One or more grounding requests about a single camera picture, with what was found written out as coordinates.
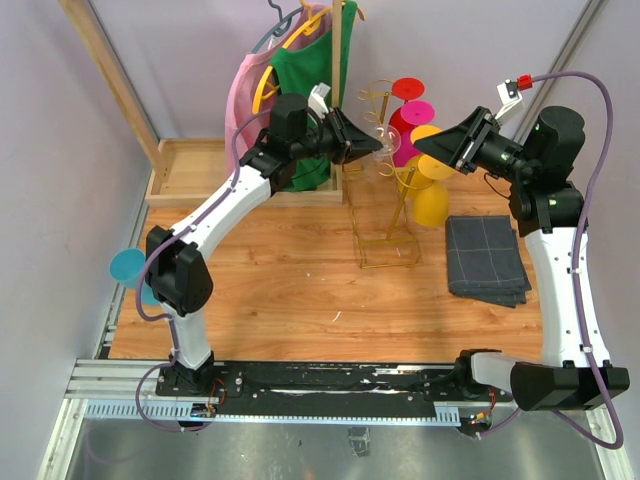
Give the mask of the clear glass wine glass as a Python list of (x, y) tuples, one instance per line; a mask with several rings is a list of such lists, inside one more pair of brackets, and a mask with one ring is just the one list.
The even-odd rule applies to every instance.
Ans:
[(373, 153), (373, 159), (378, 163), (391, 160), (401, 146), (401, 134), (391, 125), (378, 125), (372, 136), (382, 145), (381, 149)]

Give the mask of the yellow wine glass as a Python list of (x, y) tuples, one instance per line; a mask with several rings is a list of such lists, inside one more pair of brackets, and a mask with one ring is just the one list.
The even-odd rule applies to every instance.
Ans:
[(414, 175), (409, 185), (410, 193), (415, 195), (418, 190), (430, 186), (433, 181), (443, 180), (448, 176), (448, 170), (445, 165), (437, 161), (435, 158), (420, 152), (413, 143), (417, 140), (433, 136), (441, 131), (434, 125), (420, 125), (413, 128), (408, 134), (405, 134), (404, 143), (407, 144), (408, 157), (405, 167), (415, 168)]
[(410, 161), (416, 167), (411, 185), (413, 219), (425, 227), (438, 227), (449, 216), (449, 193), (443, 181), (450, 178), (455, 170), (429, 155), (417, 155)]

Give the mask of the magenta plastic wine glass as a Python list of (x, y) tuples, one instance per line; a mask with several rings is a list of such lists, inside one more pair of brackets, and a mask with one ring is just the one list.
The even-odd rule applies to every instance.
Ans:
[(420, 154), (413, 145), (415, 140), (440, 132), (440, 129), (432, 124), (435, 116), (435, 108), (421, 100), (409, 101), (392, 114), (390, 125), (400, 134), (400, 147), (393, 155), (396, 167), (404, 167), (413, 157)]

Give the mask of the red plastic wine glass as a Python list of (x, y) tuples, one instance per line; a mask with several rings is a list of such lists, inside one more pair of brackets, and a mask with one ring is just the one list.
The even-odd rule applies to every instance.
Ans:
[(400, 134), (404, 134), (424, 123), (424, 120), (421, 118), (421, 113), (414, 112), (412, 107), (404, 112), (404, 107), (411, 101), (419, 99), (424, 91), (424, 83), (414, 77), (403, 77), (392, 84), (391, 94), (402, 100), (403, 104), (393, 112), (389, 120), (389, 125)]

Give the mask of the teal plastic wine glass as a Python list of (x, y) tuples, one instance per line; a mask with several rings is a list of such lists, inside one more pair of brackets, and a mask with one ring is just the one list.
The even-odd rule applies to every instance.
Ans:
[(135, 292), (145, 261), (146, 255), (139, 248), (124, 249), (112, 258), (109, 274), (124, 288)]

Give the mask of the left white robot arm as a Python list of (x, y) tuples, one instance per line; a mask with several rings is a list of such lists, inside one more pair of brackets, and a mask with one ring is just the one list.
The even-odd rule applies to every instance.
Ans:
[(268, 124), (244, 155), (235, 154), (230, 177), (196, 210), (146, 238), (142, 282), (160, 303), (172, 342), (161, 365), (161, 395), (209, 393), (216, 384), (204, 308), (214, 291), (208, 261), (228, 233), (293, 179), (299, 161), (326, 158), (335, 165), (382, 149), (323, 96), (284, 94), (263, 111)]

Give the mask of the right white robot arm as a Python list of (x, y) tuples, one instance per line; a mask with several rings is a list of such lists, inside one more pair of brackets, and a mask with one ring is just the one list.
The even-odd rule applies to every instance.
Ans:
[[(524, 411), (585, 411), (630, 387), (629, 372), (616, 367), (599, 334), (591, 296), (586, 234), (578, 222), (584, 199), (569, 181), (585, 141), (576, 111), (546, 107), (526, 141), (499, 132), (491, 112), (477, 108), (459, 125), (414, 140), (420, 152), (463, 174), (486, 170), (511, 185), (509, 209), (535, 270), (543, 320), (538, 363), (497, 350), (471, 350), (453, 375), (455, 392), (474, 400), (489, 385), (506, 390)], [(582, 246), (573, 246), (580, 238)]]

